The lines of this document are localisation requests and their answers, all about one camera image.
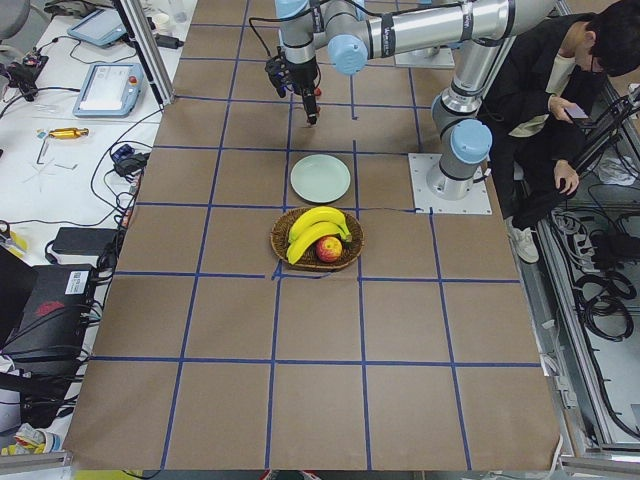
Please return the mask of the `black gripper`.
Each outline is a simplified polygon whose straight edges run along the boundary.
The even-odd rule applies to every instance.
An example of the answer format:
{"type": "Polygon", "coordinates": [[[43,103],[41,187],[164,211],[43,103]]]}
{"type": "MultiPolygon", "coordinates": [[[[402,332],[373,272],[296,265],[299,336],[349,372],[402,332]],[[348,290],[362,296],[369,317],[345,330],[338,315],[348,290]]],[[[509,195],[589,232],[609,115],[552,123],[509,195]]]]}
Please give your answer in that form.
{"type": "Polygon", "coordinates": [[[302,97],[307,123],[315,125],[318,121],[319,108],[316,102],[316,79],[319,75],[315,58],[304,63],[285,61],[289,72],[290,84],[293,92],[302,97]]]}

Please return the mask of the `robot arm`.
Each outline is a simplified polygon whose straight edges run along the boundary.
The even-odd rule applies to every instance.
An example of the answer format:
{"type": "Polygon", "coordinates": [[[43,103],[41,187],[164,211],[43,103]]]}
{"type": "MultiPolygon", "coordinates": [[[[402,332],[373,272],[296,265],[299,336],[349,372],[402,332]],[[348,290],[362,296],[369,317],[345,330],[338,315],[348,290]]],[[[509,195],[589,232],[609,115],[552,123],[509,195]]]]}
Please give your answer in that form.
{"type": "Polygon", "coordinates": [[[428,170],[426,184],[440,199],[460,200],[492,144],[476,118],[483,97],[514,38],[553,7],[551,1],[423,1],[414,9],[373,13],[361,1],[278,1],[280,44],[265,71],[278,95],[292,90],[301,97],[308,122],[315,124],[319,48],[346,76],[382,58],[401,67],[452,69],[450,85],[432,106],[442,156],[428,170]]]}

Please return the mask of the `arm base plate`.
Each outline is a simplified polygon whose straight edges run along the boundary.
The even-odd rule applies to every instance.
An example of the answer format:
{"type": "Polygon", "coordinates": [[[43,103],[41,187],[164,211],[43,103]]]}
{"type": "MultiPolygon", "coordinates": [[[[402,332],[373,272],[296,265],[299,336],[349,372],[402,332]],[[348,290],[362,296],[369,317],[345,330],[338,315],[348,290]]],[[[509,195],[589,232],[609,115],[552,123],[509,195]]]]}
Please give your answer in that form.
{"type": "Polygon", "coordinates": [[[471,178],[454,180],[440,168],[437,153],[408,155],[414,209],[423,214],[491,215],[481,165],[471,178]]]}

